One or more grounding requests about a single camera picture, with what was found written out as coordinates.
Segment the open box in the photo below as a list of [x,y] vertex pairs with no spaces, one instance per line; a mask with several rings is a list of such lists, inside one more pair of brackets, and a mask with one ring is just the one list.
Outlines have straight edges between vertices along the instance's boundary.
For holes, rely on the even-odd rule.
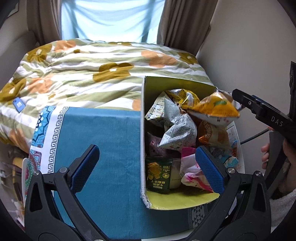
[[[196,207],[209,203],[219,197],[217,193],[209,193],[196,187],[181,185],[179,188],[171,190],[169,194],[159,194],[146,189],[145,175],[145,133],[150,130],[151,124],[145,119],[146,113],[153,105],[155,99],[164,90],[187,89],[195,93],[199,99],[203,99],[216,91],[216,87],[193,80],[146,76],[142,85],[141,98],[141,198],[149,209],[156,210],[176,210]],[[227,127],[229,139],[236,138],[237,159],[239,161],[236,169],[244,173],[244,161],[239,144],[239,139],[235,124],[232,122]]]

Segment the screw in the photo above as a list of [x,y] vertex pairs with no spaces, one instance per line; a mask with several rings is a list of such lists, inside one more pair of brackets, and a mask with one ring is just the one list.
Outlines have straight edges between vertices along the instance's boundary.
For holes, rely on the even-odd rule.
[[227,171],[228,171],[229,173],[231,173],[231,174],[234,174],[234,173],[235,173],[235,169],[232,168],[232,167],[228,168]]
[[66,168],[66,167],[61,167],[60,169],[59,169],[59,172],[61,172],[61,173],[64,173],[64,172],[66,172],[68,169]]
[[263,176],[262,173],[260,171],[255,171],[256,176],[261,177]]
[[33,176],[38,176],[39,173],[40,173],[40,171],[38,171],[38,170],[37,170],[37,171],[34,171],[34,172],[33,172]]

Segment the human hand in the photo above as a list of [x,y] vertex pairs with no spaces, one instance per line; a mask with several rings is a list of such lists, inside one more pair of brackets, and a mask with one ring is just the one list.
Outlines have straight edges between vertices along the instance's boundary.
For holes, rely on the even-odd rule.
[[[269,143],[261,148],[261,152],[265,153],[262,156],[262,168],[266,169],[269,158]],[[279,184],[278,189],[283,195],[287,195],[296,188],[296,149],[285,139],[283,142],[284,153],[291,163],[287,176]]]

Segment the pink snack bag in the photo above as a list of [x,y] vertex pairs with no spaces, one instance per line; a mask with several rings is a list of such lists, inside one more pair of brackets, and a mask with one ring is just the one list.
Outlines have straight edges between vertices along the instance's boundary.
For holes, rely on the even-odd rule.
[[184,147],[181,153],[180,175],[181,182],[186,186],[197,187],[209,192],[213,189],[195,160],[196,148]]

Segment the gray sleeve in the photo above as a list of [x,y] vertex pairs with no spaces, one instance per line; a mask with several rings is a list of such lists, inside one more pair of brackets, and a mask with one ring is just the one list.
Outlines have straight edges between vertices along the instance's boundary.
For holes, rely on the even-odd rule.
[[275,228],[284,219],[284,217],[289,212],[295,200],[296,200],[296,189],[290,194],[280,199],[277,199],[277,200],[270,199],[271,231],[275,230]]

